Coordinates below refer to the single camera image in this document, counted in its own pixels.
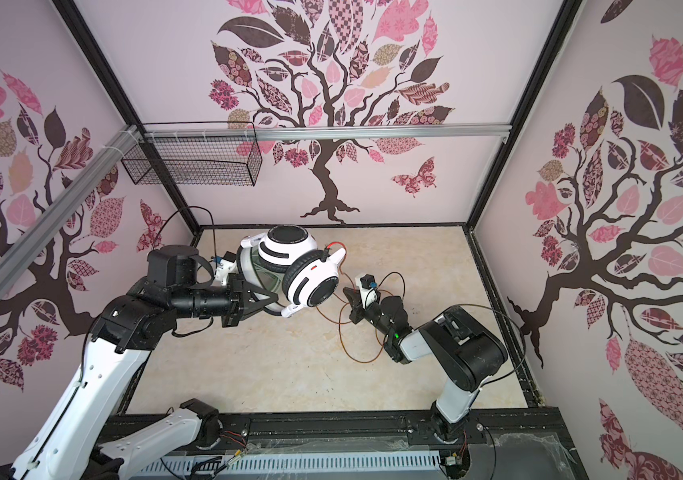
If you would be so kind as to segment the white black over-ear headphones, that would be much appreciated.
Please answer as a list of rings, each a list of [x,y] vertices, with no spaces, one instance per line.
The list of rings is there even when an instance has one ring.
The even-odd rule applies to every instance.
[[[289,318],[323,304],[335,294],[345,257],[347,248],[339,242],[322,247],[305,228],[279,225],[243,238],[236,265],[247,282],[262,289],[255,294],[258,300],[272,293],[259,275],[276,276],[277,300],[267,305],[266,311]]]

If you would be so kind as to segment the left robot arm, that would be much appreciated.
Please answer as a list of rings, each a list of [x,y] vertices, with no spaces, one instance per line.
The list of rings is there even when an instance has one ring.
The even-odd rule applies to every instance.
[[[128,479],[178,448],[219,442],[217,409],[196,399],[121,440],[97,442],[131,379],[178,320],[235,326],[278,299],[239,274],[225,286],[198,281],[199,268],[213,268],[191,246],[161,247],[147,261],[146,276],[95,319],[65,394],[29,446],[0,466],[0,479]]]

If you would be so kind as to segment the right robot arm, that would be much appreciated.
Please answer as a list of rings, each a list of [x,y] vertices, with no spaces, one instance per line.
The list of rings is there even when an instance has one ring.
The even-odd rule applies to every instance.
[[[365,321],[383,334],[383,351],[400,364],[433,356],[447,376],[443,392],[431,406],[431,428],[437,440],[463,437],[469,410],[485,384],[509,360],[503,342],[463,305],[447,307],[433,320],[411,327],[401,296],[382,298],[375,290],[345,287],[349,320]]]

